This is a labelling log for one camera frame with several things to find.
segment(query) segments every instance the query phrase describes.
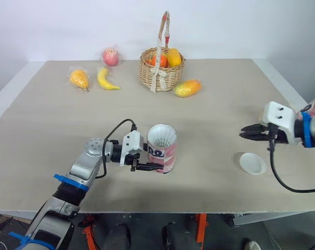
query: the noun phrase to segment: orange table leg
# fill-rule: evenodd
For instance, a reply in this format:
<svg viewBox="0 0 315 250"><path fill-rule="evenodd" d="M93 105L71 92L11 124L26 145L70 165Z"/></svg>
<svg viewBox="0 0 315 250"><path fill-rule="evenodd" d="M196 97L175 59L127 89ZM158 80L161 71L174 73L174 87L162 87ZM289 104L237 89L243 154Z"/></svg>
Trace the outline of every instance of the orange table leg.
<svg viewBox="0 0 315 250"><path fill-rule="evenodd" d="M84 228L84 230L82 231L82 233L84 233L86 235L87 238L87 244L88 244L88 249L89 250L98 250L96 248L96 245L94 243L94 239L93 239L93 225L87 226L86 228Z"/></svg>
<svg viewBox="0 0 315 250"><path fill-rule="evenodd" d="M206 214L196 214L196 222L198 224L196 241L201 244L202 250L204 248L205 227L209 225L206 221L206 216Z"/></svg>

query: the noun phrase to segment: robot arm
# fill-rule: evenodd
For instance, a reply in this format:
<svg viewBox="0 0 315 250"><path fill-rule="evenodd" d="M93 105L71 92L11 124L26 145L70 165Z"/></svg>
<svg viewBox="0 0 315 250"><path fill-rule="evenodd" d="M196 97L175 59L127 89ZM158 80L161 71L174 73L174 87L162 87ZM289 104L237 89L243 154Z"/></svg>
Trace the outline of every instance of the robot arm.
<svg viewBox="0 0 315 250"><path fill-rule="evenodd" d="M306 112L301 114L302 119L298 119L292 109L270 102L264 108L260 124L244 127L240 136L254 141L269 141L271 169L284 188L295 193L313 193L315 189L299 190L286 185L279 177L274 164L276 143L297 145L302 142L304 147L315 147L315 116L310 117Z"/></svg>
<svg viewBox="0 0 315 250"><path fill-rule="evenodd" d="M124 136L123 145L119 145L116 140L90 139L70 170L64 176L54 176L61 184L38 211L26 235L10 233L21 240L17 250L67 249L74 231L70 219L79 212L80 204L96 179L102 163L112 161L121 166L131 165L131 171L163 169L162 165L139 163L140 151L144 148L147 145L136 129Z"/></svg>

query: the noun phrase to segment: banana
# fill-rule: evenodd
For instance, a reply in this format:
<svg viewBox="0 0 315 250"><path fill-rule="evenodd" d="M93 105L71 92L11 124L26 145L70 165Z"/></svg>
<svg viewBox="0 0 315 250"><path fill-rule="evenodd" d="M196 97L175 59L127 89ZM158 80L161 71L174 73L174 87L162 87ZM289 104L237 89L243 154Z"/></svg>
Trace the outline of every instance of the banana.
<svg viewBox="0 0 315 250"><path fill-rule="evenodd" d="M112 85L105 78L107 76L108 70L107 68L102 68L97 76L99 84L105 90L120 90L120 87Z"/></svg>

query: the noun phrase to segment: yellow mango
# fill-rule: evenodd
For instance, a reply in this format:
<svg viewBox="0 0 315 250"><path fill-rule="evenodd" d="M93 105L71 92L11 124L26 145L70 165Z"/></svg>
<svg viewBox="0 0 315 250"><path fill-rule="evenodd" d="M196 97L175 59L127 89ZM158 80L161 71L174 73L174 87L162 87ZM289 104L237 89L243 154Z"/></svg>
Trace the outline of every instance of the yellow mango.
<svg viewBox="0 0 315 250"><path fill-rule="evenodd" d="M188 80L174 88L174 92L179 97L188 97L201 90L201 83L198 80Z"/></svg>
<svg viewBox="0 0 315 250"><path fill-rule="evenodd" d="M168 64L170 67L176 67L182 62L180 53L177 49L171 48L167 54Z"/></svg>

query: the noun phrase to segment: orange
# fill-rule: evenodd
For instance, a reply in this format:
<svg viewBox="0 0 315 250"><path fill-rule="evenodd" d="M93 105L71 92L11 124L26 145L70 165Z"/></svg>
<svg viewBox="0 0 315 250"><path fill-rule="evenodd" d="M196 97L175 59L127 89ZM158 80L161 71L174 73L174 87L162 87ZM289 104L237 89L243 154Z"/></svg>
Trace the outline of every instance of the orange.
<svg viewBox="0 0 315 250"><path fill-rule="evenodd" d="M155 66L155 59L156 59L156 55L153 56L152 62L150 63L150 65ZM167 55L166 54L162 54L161 55L160 67L162 67L162 68L167 68L168 67L168 59L167 59Z"/></svg>

